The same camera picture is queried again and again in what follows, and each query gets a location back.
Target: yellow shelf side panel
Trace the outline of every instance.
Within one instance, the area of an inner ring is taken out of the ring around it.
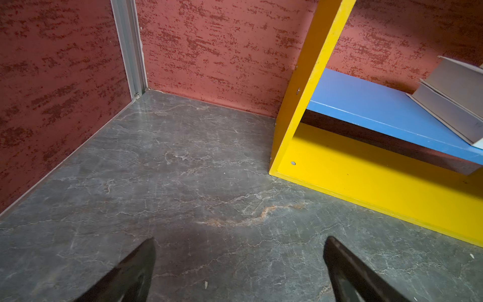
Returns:
[[[483,247],[481,169],[466,176],[301,123],[273,175]]]
[[[355,0],[320,0],[277,116],[270,174],[277,171]]]

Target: gray book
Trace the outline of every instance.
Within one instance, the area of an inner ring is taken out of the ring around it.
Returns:
[[[439,56],[443,61],[423,82],[483,119],[483,69]]]
[[[483,119],[421,82],[408,96],[470,145],[483,149]]]

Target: yellow bottom shelf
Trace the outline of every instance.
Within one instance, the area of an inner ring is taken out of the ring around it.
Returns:
[[[465,176],[301,123],[273,175],[483,246],[481,170]]]

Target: blue shelf board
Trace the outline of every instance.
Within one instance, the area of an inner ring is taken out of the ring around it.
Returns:
[[[483,150],[396,89],[325,69],[307,109],[483,165]]]

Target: gray marble floor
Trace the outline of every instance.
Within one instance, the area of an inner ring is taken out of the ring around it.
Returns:
[[[411,301],[482,300],[481,248],[269,176],[273,127],[147,92],[2,219],[0,301],[75,298],[151,236],[149,301],[333,301],[328,235]]]

